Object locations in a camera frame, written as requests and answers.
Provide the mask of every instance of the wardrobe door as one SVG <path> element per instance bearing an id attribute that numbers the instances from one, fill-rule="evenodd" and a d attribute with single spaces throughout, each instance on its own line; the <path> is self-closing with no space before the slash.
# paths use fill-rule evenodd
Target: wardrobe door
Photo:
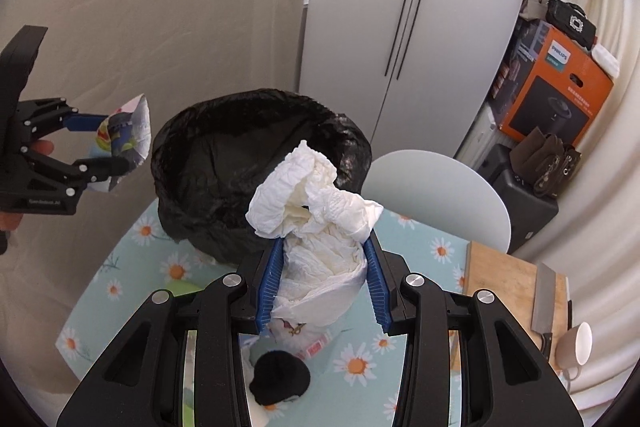
<path id="1" fill-rule="evenodd" d="M 520 3 L 420 1 L 372 140 L 374 157 L 401 149 L 456 153 L 493 82 Z"/>
<path id="2" fill-rule="evenodd" d="M 309 0 L 300 92 L 348 115 L 368 139 L 404 0 Z"/>

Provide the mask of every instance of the cleaver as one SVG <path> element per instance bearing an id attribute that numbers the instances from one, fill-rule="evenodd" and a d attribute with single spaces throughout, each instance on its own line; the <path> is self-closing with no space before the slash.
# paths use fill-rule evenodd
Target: cleaver
<path id="1" fill-rule="evenodd" d="M 538 264 L 536 289 L 533 296 L 533 317 L 531 330 L 542 336 L 540 351 L 547 362 L 551 356 L 552 327 L 556 307 L 556 272 L 546 264 Z"/>

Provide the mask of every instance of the beige curtain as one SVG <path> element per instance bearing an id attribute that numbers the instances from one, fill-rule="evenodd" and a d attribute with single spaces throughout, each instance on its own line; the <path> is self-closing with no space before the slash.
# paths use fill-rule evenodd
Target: beige curtain
<path id="1" fill-rule="evenodd" d="M 574 322 L 593 328 L 591 359 L 572 385 L 590 425 L 640 356 L 640 0 L 572 1 L 621 73 L 580 144 L 585 161 L 560 213 L 516 255 L 567 274 Z"/>
<path id="2" fill-rule="evenodd" d="M 155 131 L 191 103 L 257 87 L 295 88 L 303 0 L 0 0 L 0 44 L 49 31 L 23 98 L 66 96 L 104 113 L 144 92 Z M 88 137 L 60 132 L 57 157 Z M 148 165 L 117 190 L 86 193 L 74 217 L 28 216 L 0 257 L 0 355 L 50 393 L 77 381 L 54 342 L 109 251 L 154 191 Z"/>

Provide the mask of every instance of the trash bin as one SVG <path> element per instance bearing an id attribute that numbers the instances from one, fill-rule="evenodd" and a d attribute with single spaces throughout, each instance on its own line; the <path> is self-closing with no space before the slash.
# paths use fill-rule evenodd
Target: trash bin
<path id="1" fill-rule="evenodd" d="M 335 185 L 360 192 L 371 147 L 360 129 L 306 96 L 277 89 L 200 102 L 169 120 L 153 144 L 151 172 L 164 231 L 219 263 L 266 247 L 244 214 L 255 189 L 300 143 L 324 154 Z"/>

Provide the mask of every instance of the orange philips box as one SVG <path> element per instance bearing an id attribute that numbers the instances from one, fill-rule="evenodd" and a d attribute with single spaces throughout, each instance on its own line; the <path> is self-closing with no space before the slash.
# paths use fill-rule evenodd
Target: orange philips box
<path id="1" fill-rule="evenodd" d="M 518 20 L 491 90 L 500 130 L 521 141 L 535 127 L 576 145 L 613 82 L 574 41 L 547 22 Z"/>

